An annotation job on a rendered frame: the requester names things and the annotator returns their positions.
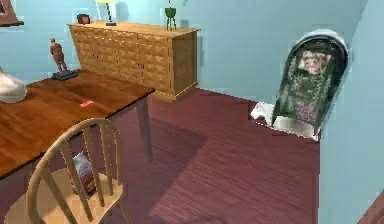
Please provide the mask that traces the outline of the light wooden sideboard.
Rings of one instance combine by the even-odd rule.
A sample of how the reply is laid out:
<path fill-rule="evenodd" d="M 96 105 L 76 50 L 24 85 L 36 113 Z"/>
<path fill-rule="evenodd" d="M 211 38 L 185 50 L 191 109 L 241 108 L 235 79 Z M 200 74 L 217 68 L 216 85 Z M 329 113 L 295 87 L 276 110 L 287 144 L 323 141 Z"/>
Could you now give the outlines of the light wooden sideboard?
<path fill-rule="evenodd" d="M 195 28 L 96 21 L 69 30 L 83 70 L 151 87 L 169 102 L 198 84 Z"/>

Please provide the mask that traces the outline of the green plant stand pot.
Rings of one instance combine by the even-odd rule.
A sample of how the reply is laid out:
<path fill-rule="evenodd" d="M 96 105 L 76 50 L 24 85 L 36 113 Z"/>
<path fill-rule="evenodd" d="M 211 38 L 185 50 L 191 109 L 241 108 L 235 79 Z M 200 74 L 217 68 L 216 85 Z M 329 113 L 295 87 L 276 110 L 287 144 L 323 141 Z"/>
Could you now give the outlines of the green plant stand pot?
<path fill-rule="evenodd" d="M 172 6 L 171 0 L 168 0 L 168 6 L 164 9 L 164 12 L 167 17 L 166 29 L 170 31 L 176 30 L 176 9 Z"/>

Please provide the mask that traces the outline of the arched dark mirror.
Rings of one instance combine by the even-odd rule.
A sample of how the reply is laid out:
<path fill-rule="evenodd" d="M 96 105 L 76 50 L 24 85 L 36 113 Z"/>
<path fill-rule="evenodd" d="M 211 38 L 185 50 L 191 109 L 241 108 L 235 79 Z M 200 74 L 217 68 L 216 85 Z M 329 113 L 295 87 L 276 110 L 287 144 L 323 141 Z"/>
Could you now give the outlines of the arched dark mirror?
<path fill-rule="evenodd" d="M 349 66 L 350 50 L 336 31 L 316 29 L 303 35 L 291 48 L 271 116 L 309 124 L 320 132 Z"/>

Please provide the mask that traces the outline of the red and white box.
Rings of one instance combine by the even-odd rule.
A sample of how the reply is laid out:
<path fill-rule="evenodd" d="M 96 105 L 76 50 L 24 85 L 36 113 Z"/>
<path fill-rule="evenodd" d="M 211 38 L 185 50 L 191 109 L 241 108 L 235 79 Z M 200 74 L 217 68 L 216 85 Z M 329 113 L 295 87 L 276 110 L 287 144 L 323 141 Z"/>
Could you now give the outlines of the red and white box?
<path fill-rule="evenodd" d="M 83 186 L 85 195 L 87 198 L 91 197 L 96 190 L 95 179 L 92 172 L 92 167 L 90 161 L 84 155 L 83 152 L 80 152 L 73 157 L 73 162 L 75 169 L 80 178 L 80 182 Z"/>

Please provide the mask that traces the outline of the brown man statue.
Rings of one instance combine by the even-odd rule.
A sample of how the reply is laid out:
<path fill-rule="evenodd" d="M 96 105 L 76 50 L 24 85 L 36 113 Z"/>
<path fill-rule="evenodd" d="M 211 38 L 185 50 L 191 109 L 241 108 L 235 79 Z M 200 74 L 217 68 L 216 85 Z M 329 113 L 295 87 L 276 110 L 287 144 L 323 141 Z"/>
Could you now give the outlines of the brown man statue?
<path fill-rule="evenodd" d="M 62 46 L 57 43 L 54 38 L 50 39 L 50 54 L 58 68 L 58 71 L 52 75 L 53 79 L 64 81 L 77 76 L 75 71 L 71 71 L 67 68 Z"/>

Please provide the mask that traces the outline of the brown wooden table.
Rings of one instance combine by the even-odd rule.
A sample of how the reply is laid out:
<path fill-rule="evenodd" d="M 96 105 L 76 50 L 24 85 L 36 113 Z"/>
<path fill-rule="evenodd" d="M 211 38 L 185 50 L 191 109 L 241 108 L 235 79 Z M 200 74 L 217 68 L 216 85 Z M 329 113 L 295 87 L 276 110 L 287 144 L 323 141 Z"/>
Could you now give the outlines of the brown wooden table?
<path fill-rule="evenodd" d="M 144 143 L 152 158 L 147 97 L 152 88 L 81 71 L 75 78 L 44 79 L 27 86 L 26 98 L 0 103 L 0 180 L 41 158 L 67 129 L 89 118 L 110 118 L 135 108 Z M 87 107 L 80 104 L 92 100 Z"/>

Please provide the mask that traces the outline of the light wooden chair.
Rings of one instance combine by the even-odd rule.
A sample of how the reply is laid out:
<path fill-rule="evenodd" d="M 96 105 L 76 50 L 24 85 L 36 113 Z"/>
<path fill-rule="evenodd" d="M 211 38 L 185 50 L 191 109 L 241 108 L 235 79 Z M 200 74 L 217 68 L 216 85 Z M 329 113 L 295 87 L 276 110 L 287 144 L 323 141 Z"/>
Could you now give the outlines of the light wooden chair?
<path fill-rule="evenodd" d="M 100 128 L 105 171 L 97 170 L 90 129 Z M 81 133 L 90 159 L 96 193 L 88 196 L 70 152 L 68 141 Z M 121 167 L 111 167 L 107 134 L 112 133 L 115 155 L 120 155 L 120 133 L 103 118 L 84 120 L 64 132 L 46 151 L 31 175 L 28 189 L 9 208 L 4 224 L 104 224 L 108 213 L 119 207 L 127 224 L 132 219 L 122 196 Z"/>

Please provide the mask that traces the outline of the white round vase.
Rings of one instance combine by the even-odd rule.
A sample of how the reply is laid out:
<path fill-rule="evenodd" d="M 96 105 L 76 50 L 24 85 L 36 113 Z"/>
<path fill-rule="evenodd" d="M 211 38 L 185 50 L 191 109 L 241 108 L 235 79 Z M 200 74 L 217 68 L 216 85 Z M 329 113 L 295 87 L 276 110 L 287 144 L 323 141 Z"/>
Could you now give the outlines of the white round vase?
<path fill-rule="evenodd" d="M 4 103 L 18 103 L 26 95 L 26 85 L 16 77 L 5 73 L 0 67 L 0 101 Z"/>

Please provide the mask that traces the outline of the brown wooden furniture corner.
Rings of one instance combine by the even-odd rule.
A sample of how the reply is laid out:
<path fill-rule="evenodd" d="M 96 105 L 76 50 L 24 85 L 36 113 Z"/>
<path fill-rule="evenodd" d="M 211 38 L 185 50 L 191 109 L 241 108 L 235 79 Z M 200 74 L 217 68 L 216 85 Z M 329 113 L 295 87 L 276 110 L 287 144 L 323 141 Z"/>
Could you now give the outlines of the brown wooden furniture corner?
<path fill-rule="evenodd" d="M 357 224 L 384 224 L 384 190 L 377 196 Z"/>

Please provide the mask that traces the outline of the brown framed wall picture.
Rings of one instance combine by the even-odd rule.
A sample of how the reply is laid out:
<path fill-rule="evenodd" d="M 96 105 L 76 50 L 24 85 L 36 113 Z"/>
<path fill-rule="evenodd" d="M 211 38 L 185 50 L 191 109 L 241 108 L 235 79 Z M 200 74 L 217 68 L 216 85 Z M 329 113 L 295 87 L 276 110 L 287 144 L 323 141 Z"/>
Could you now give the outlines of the brown framed wall picture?
<path fill-rule="evenodd" d="M 0 0 L 0 27 L 21 26 L 24 22 L 16 16 L 11 0 Z"/>

